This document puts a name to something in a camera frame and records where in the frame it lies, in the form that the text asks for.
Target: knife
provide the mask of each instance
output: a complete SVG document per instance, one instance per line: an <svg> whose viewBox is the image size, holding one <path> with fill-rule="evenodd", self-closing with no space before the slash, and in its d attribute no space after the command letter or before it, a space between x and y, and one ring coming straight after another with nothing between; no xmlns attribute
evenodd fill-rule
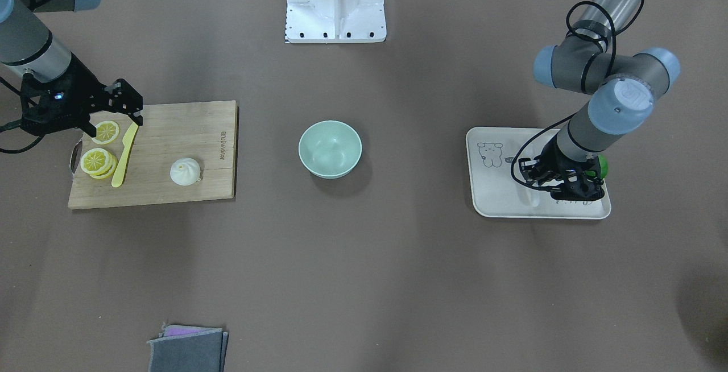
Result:
<svg viewBox="0 0 728 372"><path fill-rule="evenodd" d="M114 177L111 178L111 187L119 187L124 183L124 177L127 174L127 165L129 164L129 153L132 151L132 144L134 144L134 138L138 130L139 125L132 123L129 129L127 129L127 132L124 133L124 138L122 139L124 151L122 152L122 157L119 157L119 165L117 165L117 170L114 172Z"/></svg>

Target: bowl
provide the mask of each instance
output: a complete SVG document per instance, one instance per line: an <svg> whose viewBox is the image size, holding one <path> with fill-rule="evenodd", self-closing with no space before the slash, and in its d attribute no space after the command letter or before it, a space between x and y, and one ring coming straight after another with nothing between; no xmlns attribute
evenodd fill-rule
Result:
<svg viewBox="0 0 728 372"><path fill-rule="evenodd" d="M321 121L307 128L299 141L304 166L324 179L343 177L359 163L362 141L346 123Z"/></svg>

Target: folded cloth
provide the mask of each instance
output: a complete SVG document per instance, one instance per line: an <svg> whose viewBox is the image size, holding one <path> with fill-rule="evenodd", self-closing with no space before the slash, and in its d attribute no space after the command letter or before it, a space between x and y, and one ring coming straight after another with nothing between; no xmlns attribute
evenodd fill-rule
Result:
<svg viewBox="0 0 728 372"><path fill-rule="evenodd" d="M149 372L223 372L228 333L221 328L169 325L151 345Z"/></svg>

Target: lemon slice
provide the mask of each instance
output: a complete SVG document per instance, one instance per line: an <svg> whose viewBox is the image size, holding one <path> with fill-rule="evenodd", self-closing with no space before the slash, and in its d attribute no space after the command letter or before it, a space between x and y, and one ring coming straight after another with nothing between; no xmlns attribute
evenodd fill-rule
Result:
<svg viewBox="0 0 728 372"><path fill-rule="evenodd" d="M96 125L96 137L92 137L96 144L109 144L119 137L119 124L115 121L102 121Z"/></svg>
<svg viewBox="0 0 728 372"><path fill-rule="evenodd" d="M111 155L111 167L109 167L109 170L106 173L101 173L98 175L91 175L94 179L102 180L102 179L108 179L112 175L114 175L114 171L117 169L117 164L119 163L119 160L117 160L114 155Z"/></svg>
<svg viewBox="0 0 728 372"><path fill-rule="evenodd" d="M81 170L90 175L106 173L111 168L111 154L101 147L86 152L81 157Z"/></svg>

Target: wooden cutting board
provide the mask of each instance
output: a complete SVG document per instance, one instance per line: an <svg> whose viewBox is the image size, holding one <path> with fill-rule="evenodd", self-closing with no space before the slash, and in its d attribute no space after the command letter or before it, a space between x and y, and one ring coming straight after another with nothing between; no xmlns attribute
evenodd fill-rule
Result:
<svg viewBox="0 0 728 372"><path fill-rule="evenodd" d="M68 208L94 209L234 197L237 156L237 103L234 100L147 105L142 116L144 125L134 141L124 184L112 188L111 178L96 180L79 167L71 185ZM132 121L118 113L91 115L93 124L106 120L119 124L119 137L106 146L99 146L84 134L79 159L94 147L121 156L122 137ZM202 180L189 186L172 182L169 169L175 160L183 157L200 163Z"/></svg>

